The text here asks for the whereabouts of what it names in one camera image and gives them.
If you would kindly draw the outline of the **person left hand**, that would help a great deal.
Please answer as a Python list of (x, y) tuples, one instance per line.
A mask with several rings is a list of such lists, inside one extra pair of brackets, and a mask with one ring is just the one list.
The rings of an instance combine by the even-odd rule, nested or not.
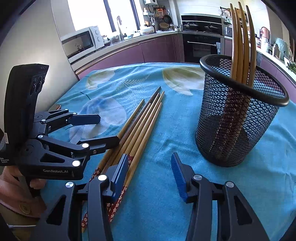
[[(1, 180), (19, 186), (27, 183), (17, 166), (5, 166), (1, 174)], [(42, 189), (45, 187), (46, 182), (44, 179), (32, 179), (29, 186), (33, 189)]]

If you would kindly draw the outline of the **pink sleeve left forearm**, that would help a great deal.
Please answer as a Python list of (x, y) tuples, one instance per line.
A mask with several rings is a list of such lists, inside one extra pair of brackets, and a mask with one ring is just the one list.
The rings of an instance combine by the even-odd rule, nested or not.
[(46, 210), (40, 196), (32, 197), (28, 187), (20, 181), (18, 171), (10, 172), (13, 167), (5, 167), (1, 174), (1, 215), (17, 240), (28, 240), (32, 228)]

